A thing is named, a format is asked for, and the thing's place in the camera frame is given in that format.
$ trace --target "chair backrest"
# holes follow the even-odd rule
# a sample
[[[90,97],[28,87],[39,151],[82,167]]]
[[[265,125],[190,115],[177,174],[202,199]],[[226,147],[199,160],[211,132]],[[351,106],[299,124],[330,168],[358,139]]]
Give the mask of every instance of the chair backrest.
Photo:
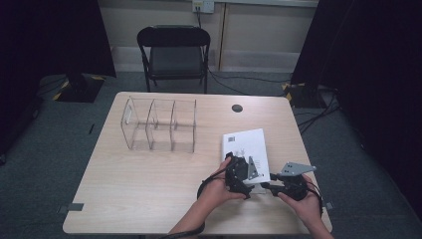
[[[139,47],[209,47],[210,35],[193,26],[151,26],[137,34]]]

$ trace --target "gray metal part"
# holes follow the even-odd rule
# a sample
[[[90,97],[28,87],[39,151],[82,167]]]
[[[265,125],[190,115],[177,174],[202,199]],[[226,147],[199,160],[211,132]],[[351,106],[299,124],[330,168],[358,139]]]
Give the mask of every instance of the gray metal part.
[[[280,171],[279,175],[281,176],[297,176],[306,172],[315,171],[317,168],[315,166],[303,165],[295,162],[288,162]]]
[[[255,166],[254,159],[252,158],[252,156],[249,156],[248,179],[251,180],[258,176],[259,176],[258,170],[257,170],[257,167]]]

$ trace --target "black device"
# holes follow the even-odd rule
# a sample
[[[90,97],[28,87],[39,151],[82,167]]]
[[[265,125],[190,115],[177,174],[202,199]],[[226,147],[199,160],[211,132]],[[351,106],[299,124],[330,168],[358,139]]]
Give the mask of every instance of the black device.
[[[273,181],[283,181],[283,186],[271,185],[269,182],[262,182],[261,186],[269,189],[273,193],[273,196],[277,196],[279,192],[283,192],[296,201],[300,201],[304,199],[307,196],[308,191],[310,191],[308,182],[303,177],[303,173],[315,170],[317,170],[317,168],[314,166],[288,162],[279,173],[270,173],[270,179]]]
[[[280,176],[279,174],[270,174],[271,180],[283,181],[284,186],[271,185],[269,182],[262,182],[263,188],[269,189],[273,196],[278,196],[279,192],[292,197],[296,201],[304,199],[308,194],[308,184],[302,175],[298,176]]]
[[[229,152],[226,154],[226,158],[229,156],[232,158],[232,160],[226,168],[226,186],[229,187],[229,191],[231,192],[245,194],[245,199],[251,198],[249,193],[255,186],[247,186],[245,185],[245,183],[243,183],[243,180],[250,178],[249,167],[254,167],[253,162],[248,163],[246,162],[245,157],[235,156],[233,155],[233,152]]]

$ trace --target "clear acrylic organizer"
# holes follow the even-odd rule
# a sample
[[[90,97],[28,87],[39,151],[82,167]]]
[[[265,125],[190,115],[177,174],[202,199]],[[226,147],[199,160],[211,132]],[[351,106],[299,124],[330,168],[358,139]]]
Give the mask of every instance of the clear acrylic organizer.
[[[196,101],[129,98],[120,125],[132,150],[193,152]]]

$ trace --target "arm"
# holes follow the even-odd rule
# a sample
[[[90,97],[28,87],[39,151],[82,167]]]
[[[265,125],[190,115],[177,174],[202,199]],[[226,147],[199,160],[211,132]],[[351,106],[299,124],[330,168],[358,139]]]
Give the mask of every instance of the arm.
[[[304,178],[307,182],[312,183],[312,180],[308,176],[304,175]],[[319,201],[313,193],[308,192],[308,195],[301,201],[296,201],[282,192],[279,192],[278,196],[295,210],[298,217],[304,222],[308,230],[310,230],[313,238],[333,239],[320,219]]]
[[[230,160],[230,157],[226,158],[215,172],[224,169]],[[215,208],[224,202],[231,199],[245,198],[244,194],[229,192],[226,189],[224,175],[224,172],[222,172],[216,179],[205,186],[198,200],[192,204],[186,214],[170,230],[169,234],[195,230],[205,222],[205,219]]]

